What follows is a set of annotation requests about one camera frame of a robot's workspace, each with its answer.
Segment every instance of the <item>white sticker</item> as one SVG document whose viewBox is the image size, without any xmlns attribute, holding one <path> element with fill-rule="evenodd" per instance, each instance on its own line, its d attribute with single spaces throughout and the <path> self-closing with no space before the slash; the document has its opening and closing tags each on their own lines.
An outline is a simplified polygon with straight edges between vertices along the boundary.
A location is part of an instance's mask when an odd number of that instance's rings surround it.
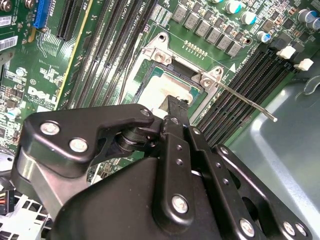
<svg viewBox="0 0 320 240">
<path fill-rule="evenodd" d="M 17 45 L 18 36 L 9 37 L 0 41 L 0 51 L 11 48 Z"/>
<path fill-rule="evenodd" d="M 11 25 L 12 16 L 2 16 L 0 17 L 0 27 Z"/>
</svg>

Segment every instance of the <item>ram slot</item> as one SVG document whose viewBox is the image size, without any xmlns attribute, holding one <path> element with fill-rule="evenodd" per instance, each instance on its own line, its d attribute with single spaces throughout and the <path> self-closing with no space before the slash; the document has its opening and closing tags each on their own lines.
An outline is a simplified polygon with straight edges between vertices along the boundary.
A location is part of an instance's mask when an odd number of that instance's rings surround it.
<svg viewBox="0 0 320 240">
<path fill-rule="evenodd" d="M 141 16 L 138 19 L 138 23 L 131 28 L 131 34 L 126 41 L 126 47 L 123 51 L 122 57 L 119 58 L 118 65 L 115 69 L 115 75 L 113 75 L 110 84 L 108 85 L 108 88 L 106 90 L 106 94 L 104 95 L 104 100 L 102 102 L 102 106 L 109 105 L 111 103 L 111 98 L 116 90 L 116 87 L 119 83 L 119 78 L 123 75 L 124 70 L 128 67 L 128 64 L 130 62 L 131 56 L 133 54 L 133 48 L 135 45 L 135 41 L 138 38 L 138 35 L 143 32 L 145 29 L 151 14 L 153 13 L 158 1 L 157 0 L 148 0 L 145 7 L 143 8 L 143 11 L 141 13 Z"/>
<path fill-rule="evenodd" d="M 92 94 L 95 93 L 95 88 L 99 84 L 101 76 L 105 75 L 105 69 L 103 66 L 109 61 L 114 48 L 116 48 L 116 46 L 119 44 L 119 37 L 125 34 L 124 27 L 128 19 L 130 19 L 129 17 L 131 16 L 135 3 L 136 2 L 134 0 L 122 2 L 112 18 L 110 29 L 107 31 L 107 35 L 103 40 L 103 44 L 97 56 L 98 64 L 91 71 L 89 76 L 91 81 L 83 89 L 81 94 L 82 97 L 80 98 L 81 100 L 78 103 L 79 107 L 86 107 L 88 104 L 90 104 L 92 100 Z"/>
<path fill-rule="evenodd" d="M 261 75 L 268 70 L 272 62 L 273 61 L 267 56 L 263 58 L 263 60 L 259 62 L 259 65 L 257 65 L 257 68 L 255 68 L 251 74 L 245 76 L 242 81 L 244 82 L 244 84 L 241 84 L 241 87 L 238 87 L 236 91 L 246 97 L 246 93 L 248 92 L 248 90 L 255 86 L 255 84 L 259 81 Z M 217 130 L 217 128 L 219 128 L 219 126 L 223 124 L 224 120 L 228 117 L 228 113 L 232 111 L 231 108 L 234 102 L 240 100 L 229 92 L 226 92 L 226 94 L 228 95 L 228 99 L 224 101 L 220 106 L 218 106 L 219 109 L 215 113 L 217 117 L 212 118 L 210 123 L 207 124 L 205 126 L 205 129 L 203 130 L 205 137 L 210 137 L 210 135 L 212 135 Z"/>
<path fill-rule="evenodd" d="M 109 29 L 109 25 L 111 22 L 110 19 L 116 11 L 117 6 L 118 2 L 114 3 L 114 1 L 110 0 L 105 0 L 105 2 L 103 3 L 93 37 L 86 51 L 84 61 L 81 64 L 80 73 L 78 74 L 78 77 L 74 84 L 74 88 L 68 101 L 68 109 L 72 109 L 77 106 L 79 96 L 81 96 L 81 93 L 85 87 L 84 85 L 87 81 L 90 81 L 88 75 L 90 74 L 90 71 L 96 63 L 96 57 L 98 55 L 99 48 L 103 43 L 103 38 L 106 31 Z"/>
<path fill-rule="evenodd" d="M 253 56 L 247 61 L 247 63 L 242 67 L 241 71 L 231 80 L 229 87 L 237 91 L 239 87 L 244 83 L 243 79 L 251 74 L 251 72 L 255 69 L 256 65 L 254 63 L 259 63 L 265 57 L 266 55 L 263 52 L 256 51 Z M 223 91 L 222 95 L 213 105 L 219 106 L 222 102 L 227 101 L 229 97 L 230 94 L 226 91 Z M 217 114 L 218 112 L 216 112 L 216 108 L 212 106 L 207 114 L 197 124 L 197 127 L 205 130 L 207 128 L 206 124 L 208 124 L 208 121 L 212 120 Z"/>
<path fill-rule="evenodd" d="M 252 86 L 243 94 L 255 103 L 257 101 L 257 96 L 259 96 L 261 91 L 265 89 L 265 86 L 275 83 L 276 81 L 274 81 L 274 79 L 277 79 L 277 75 L 280 73 L 279 71 L 282 70 L 282 66 L 280 66 L 276 61 L 271 59 L 270 61 L 272 66 L 270 68 L 268 67 L 268 69 L 265 69 L 267 70 L 265 71 L 266 75 L 259 77 L 259 79 L 251 78 L 253 80 Z M 206 139 L 209 143 L 215 144 L 215 142 L 218 141 L 223 134 L 228 132 L 228 129 L 233 128 L 234 124 L 238 125 L 238 122 L 242 123 L 241 119 L 245 118 L 245 116 L 243 116 L 243 112 L 244 109 L 246 109 L 246 104 L 237 97 L 233 97 L 232 102 L 233 104 L 229 107 L 229 109 L 226 109 L 227 114 L 221 124 L 221 127 L 216 127 L 214 131 L 206 136 Z"/>
</svg>

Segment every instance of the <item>surface-mount component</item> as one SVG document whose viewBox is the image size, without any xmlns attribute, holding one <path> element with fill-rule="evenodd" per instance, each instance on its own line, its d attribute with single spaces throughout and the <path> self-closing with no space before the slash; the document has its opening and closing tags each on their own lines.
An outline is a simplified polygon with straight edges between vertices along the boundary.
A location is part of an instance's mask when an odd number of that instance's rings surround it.
<svg viewBox="0 0 320 240">
<path fill-rule="evenodd" d="M 267 20 L 263 23 L 261 29 L 262 29 L 263 31 L 265 31 L 266 33 L 268 33 L 268 32 L 270 32 L 270 30 L 272 30 L 272 29 L 274 28 L 274 26 L 275 26 L 275 24 L 274 24 L 271 20 L 267 19 Z"/>
<path fill-rule="evenodd" d="M 316 18 L 313 22 L 307 23 L 306 26 L 309 29 L 312 29 L 315 31 L 319 30 L 320 29 L 320 17 Z"/>
<path fill-rule="evenodd" d="M 233 29 L 235 29 L 234 26 L 228 25 L 228 26 L 225 28 L 224 32 L 225 32 L 226 34 L 230 34 Z"/>
<path fill-rule="evenodd" d="M 218 19 L 214 23 L 214 26 L 219 28 L 223 22 L 224 20 L 221 17 L 218 17 Z"/>
<path fill-rule="evenodd" d="M 182 19 L 184 19 L 186 13 L 187 8 L 179 4 L 175 9 L 174 14 L 172 15 L 172 19 L 180 23 Z"/>
<path fill-rule="evenodd" d="M 215 44 L 217 42 L 218 38 L 220 37 L 220 35 L 221 35 L 221 32 L 218 29 L 216 29 L 215 27 L 213 27 L 211 33 L 206 38 L 206 40 L 212 44 Z"/>
<path fill-rule="evenodd" d="M 244 36 L 244 33 L 243 32 L 238 32 L 235 37 L 234 37 L 234 40 L 240 42 L 241 38 Z"/>
<path fill-rule="evenodd" d="M 271 36 L 270 34 L 265 33 L 264 31 L 258 31 L 256 34 L 256 39 L 265 44 L 270 41 Z"/>
<path fill-rule="evenodd" d="M 203 18 L 207 21 L 210 21 L 213 14 L 214 13 L 211 10 L 207 10 Z"/>
<path fill-rule="evenodd" d="M 192 12 L 192 13 L 186 18 L 186 20 L 185 20 L 185 22 L 184 22 L 184 26 L 185 26 L 187 29 L 192 30 L 192 29 L 196 26 L 199 18 L 200 18 L 199 16 L 197 16 L 195 13 Z"/>
<path fill-rule="evenodd" d="M 241 10 L 241 2 L 237 0 L 229 0 L 225 4 L 224 9 L 228 14 L 236 14 Z"/>
<path fill-rule="evenodd" d="M 221 50 L 225 50 L 229 46 L 231 41 L 232 40 L 230 37 L 228 37 L 227 35 L 222 35 L 222 37 L 220 37 L 220 41 L 217 47 L 220 48 Z"/>
<path fill-rule="evenodd" d="M 192 8 L 192 11 L 197 14 L 199 12 L 201 6 L 202 5 L 199 2 L 196 1 L 194 6 L 193 6 L 193 8 Z"/>
<path fill-rule="evenodd" d="M 245 11 L 241 15 L 241 22 L 246 25 L 254 24 L 257 20 L 257 15 L 251 11 Z"/>
<path fill-rule="evenodd" d="M 225 52 L 231 57 L 235 57 L 241 48 L 242 46 L 239 43 L 232 41 Z"/>
<path fill-rule="evenodd" d="M 290 18 L 288 18 L 287 20 L 285 20 L 285 22 L 282 24 L 282 26 L 285 29 L 290 29 L 294 24 L 295 24 L 294 21 L 292 21 Z"/>
<path fill-rule="evenodd" d="M 280 13 L 278 11 L 274 11 L 274 13 L 271 15 L 270 19 L 271 20 L 276 20 L 277 17 L 280 15 Z"/>
<path fill-rule="evenodd" d="M 46 26 L 50 2 L 50 0 L 39 0 L 38 8 L 36 10 L 35 22 L 33 24 L 36 29 L 42 29 Z"/>
<path fill-rule="evenodd" d="M 207 34 L 209 28 L 210 24 L 207 21 L 202 20 L 195 33 L 200 37 L 204 37 Z"/>
<path fill-rule="evenodd" d="M 285 48 L 278 51 L 276 54 L 283 59 L 290 59 L 292 55 L 296 52 L 292 46 L 286 46 Z"/>
<path fill-rule="evenodd" d="M 302 9 L 298 14 L 298 20 L 301 23 L 311 23 L 317 17 L 317 12 L 308 9 Z"/>
</svg>

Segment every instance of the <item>black ram slot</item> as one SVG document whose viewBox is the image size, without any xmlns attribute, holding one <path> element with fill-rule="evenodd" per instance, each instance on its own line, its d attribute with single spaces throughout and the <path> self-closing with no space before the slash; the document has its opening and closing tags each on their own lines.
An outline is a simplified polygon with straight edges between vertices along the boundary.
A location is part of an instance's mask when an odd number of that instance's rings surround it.
<svg viewBox="0 0 320 240">
<path fill-rule="evenodd" d="M 118 84 L 118 80 L 119 80 L 119 76 L 122 74 L 123 70 L 125 69 L 125 67 L 128 66 L 128 63 L 130 61 L 131 55 L 132 55 L 132 50 L 133 47 L 136 43 L 136 40 L 138 38 L 139 33 L 141 33 L 145 27 L 146 24 L 148 23 L 150 17 L 151 17 L 151 13 L 153 12 L 155 6 L 157 5 L 157 0 L 148 0 L 146 5 L 143 8 L 143 11 L 140 13 L 140 17 L 138 19 L 137 24 L 135 25 L 135 18 L 132 19 L 131 25 L 128 25 L 128 31 L 127 31 L 127 38 L 123 38 L 123 40 L 126 40 L 126 48 L 123 51 L 123 57 L 119 60 L 118 66 L 116 68 L 116 75 L 112 78 L 104 100 L 102 102 L 102 105 L 106 105 L 109 104 L 110 99 L 113 95 L 113 93 L 115 92 L 115 89 L 117 87 Z M 123 43 L 119 44 L 118 49 L 114 52 L 113 58 L 110 59 L 110 63 L 113 63 L 113 61 L 116 59 L 116 57 L 119 55 L 122 47 L 123 47 Z"/>
<path fill-rule="evenodd" d="M 58 25 L 56 37 L 69 41 L 76 29 L 83 0 L 65 0 L 62 17 Z"/>
<path fill-rule="evenodd" d="M 106 54 L 107 47 L 110 44 L 110 41 L 112 40 L 113 41 L 113 45 L 110 47 L 110 52 L 107 55 L 107 60 L 110 58 L 110 55 L 111 55 L 113 49 L 115 48 L 115 45 L 118 44 L 119 36 L 123 32 L 124 25 L 126 24 L 128 18 L 131 16 L 130 13 L 131 13 L 131 10 L 132 10 L 132 7 L 133 7 L 134 3 L 135 3 L 135 1 L 130 1 L 130 2 L 121 1 L 119 6 L 117 6 L 115 14 L 112 15 L 112 17 L 110 18 L 110 20 L 112 22 L 111 22 L 111 24 L 109 25 L 109 27 L 108 27 L 108 29 L 106 31 L 106 35 L 103 38 L 103 43 L 102 43 L 101 47 L 98 50 L 98 54 L 97 54 L 97 57 L 96 57 L 98 64 L 96 64 L 95 68 L 91 69 L 91 72 L 90 72 L 90 75 L 89 75 L 88 79 L 94 79 L 95 78 L 97 70 L 98 70 L 98 65 L 101 62 L 101 58 L 103 57 L 104 54 Z M 122 25 L 120 26 L 120 28 L 117 30 L 117 32 L 115 34 L 115 29 L 116 29 L 117 23 L 120 20 L 123 21 Z M 98 81 L 98 84 L 95 83 L 94 91 L 96 91 L 96 88 L 97 88 L 96 86 L 100 84 L 100 81 L 101 80 Z M 93 83 L 94 82 L 92 82 L 92 81 L 90 81 L 90 82 L 87 81 L 85 83 L 85 86 L 84 86 L 83 91 L 81 92 L 81 95 L 80 95 L 80 98 L 79 98 L 80 101 L 77 104 L 77 108 L 84 107 L 83 104 L 84 104 L 85 100 L 87 99 L 89 90 L 92 88 L 91 85 Z"/>
<path fill-rule="evenodd" d="M 143 17 L 141 19 L 139 19 L 139 22 L 137 24 L 137 28 L 134 29 L 134 32 L 132 33 L 132 37 L 128 41 L 127 47 L 124 51 L 125 52 L 124 57 L 121 58 L 119 65 L 117 66 L 117 69 L 116 69 L 116 73 L 118 73 L 117 76 L 121 76 L 123 74 L 123 71 L 128 67 L 131 56 L 133 54 L 133 48 L 135 45 L 134 40 L 136 40 L 138 38 L 139 33 L 142 33 L 142 31 L 145 29 L 145 27 L 151 17 L 151 14 L 154 12 L 154 9 L 155 9 L 156 5 L 158 4 L 158 0 L 154 0 L 152 4 L 150 4 L 150 3 L 151 3 L 151 0 L 148 0 L 148 3 L 147 3 L 148 7 L 144 8 L 146 10 L 142 14 Z M 111 88 L 111 91 L 110 91 L 111 93 L 115 92 L 117 84 L 118 84 L 118 79 L 115 79 L 114 82 L 116 84 L 114 84 L 113 87 Z M 111 104 L 110 103 L 111 97 L 112 96 L 109 96 L 108 99 L 105 98 L 105 100 L 103 101 L 103 105 L 110 105 Z"/>
<path fill-rule="evenodd" d="M 261 104 L 290 73 L 284 64 L 285 62 L 274 54 L 257 50 L 229 86 L 249 100 Z M 254 107 L 224 91 L 199 122 L 198 127 L 204 133 L 208 144 L 213 147 L 227 141 L 248 122 L 255 110 Z"/>
</svg>

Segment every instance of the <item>capacitor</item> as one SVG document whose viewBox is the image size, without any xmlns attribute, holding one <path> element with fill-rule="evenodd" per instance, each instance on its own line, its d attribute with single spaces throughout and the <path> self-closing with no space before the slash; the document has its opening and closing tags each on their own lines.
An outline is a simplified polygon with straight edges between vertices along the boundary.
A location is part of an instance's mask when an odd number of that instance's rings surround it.
<svg viewBox="0 0 320 240">
<path fill-rule="evenodd" d="M 18 107 L 10 108 L 5 115 L 8 119 L 15 120 L 21 115 L 21 110 Z"/>
<path fill-rule="evenodd" d="M 319 30 L 320 29 L 320 17 L 316 18 L 313 22 L 306 23 L 305 25 L 309 29 Z"/>
<path fill-rule="evenodd" d="M 298 20 L 301 23 L 312 23 L 317 17 L 317 12 L 308 9 L 302 9 L 298 14 Z"/>
<path fill-rule="evenodd" d="M 257 20 L 257 15 L 251 11 L 245 11 L 241 15 L 241 22 L 246 25 L 254 24 Z"/>
<path fill-rule="evenodd" d="M 237 0 L 229 0 L 225 5 L 225 11 L 228 14 L 236 14 L 241 10 L 241 2 Z"/>
<path fill-rule="evenodd" d="M 262 43 L 267 43 L 271 39 L 270 34 L 265 33 L 264 31 L 258 31 L 256 34 L 256 39 L 258 39 Z"/>
</svg>

